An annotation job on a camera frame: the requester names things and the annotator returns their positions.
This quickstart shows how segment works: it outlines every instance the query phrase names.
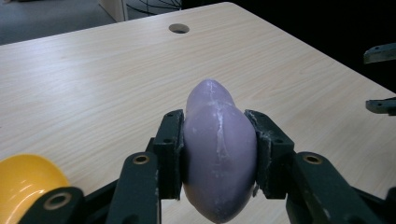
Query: yellow object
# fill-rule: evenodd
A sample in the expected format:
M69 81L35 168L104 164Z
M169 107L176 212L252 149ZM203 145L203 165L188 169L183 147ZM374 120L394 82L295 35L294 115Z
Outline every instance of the yellow object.
M0 161L0 223L18 223L44 193L69 183L51 161L33 154Z

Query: grommet hole in desk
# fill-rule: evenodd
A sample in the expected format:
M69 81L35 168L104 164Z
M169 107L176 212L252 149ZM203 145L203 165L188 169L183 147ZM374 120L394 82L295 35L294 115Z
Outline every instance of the grommet hole in desk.
M186 34L189 32L190 27L185 24L175 23L169 26L169 30L175 34Z

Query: wooden tabletop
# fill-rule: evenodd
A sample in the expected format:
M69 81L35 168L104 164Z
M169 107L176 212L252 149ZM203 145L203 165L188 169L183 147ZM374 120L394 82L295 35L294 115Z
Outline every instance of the wooden tabletop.
M173 33L175 23L190 30ZM396 186L396 119L365 109L394 93L231 3L1 46L0 160L42 155L89 194L207 77L350 185L381 198ZM262 193L230 221L288 222L285 201ZM182 192L163 201L163 223L210 222Z

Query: purple toy eggplant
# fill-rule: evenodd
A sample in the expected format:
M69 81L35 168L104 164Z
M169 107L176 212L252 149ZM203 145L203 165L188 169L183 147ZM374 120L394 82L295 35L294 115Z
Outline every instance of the purple toy eggplant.
M231 94L206 79L189 95L184 122L182 181L187 198L207 219L233 219L252 195L256 134Z

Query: yellow bowl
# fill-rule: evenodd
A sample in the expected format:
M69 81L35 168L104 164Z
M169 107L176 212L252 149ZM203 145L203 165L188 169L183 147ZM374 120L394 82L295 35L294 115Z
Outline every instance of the yellow bowl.
M20 154L0 161L0 223L18 223L44 193L69 183L51 161L34 154Z

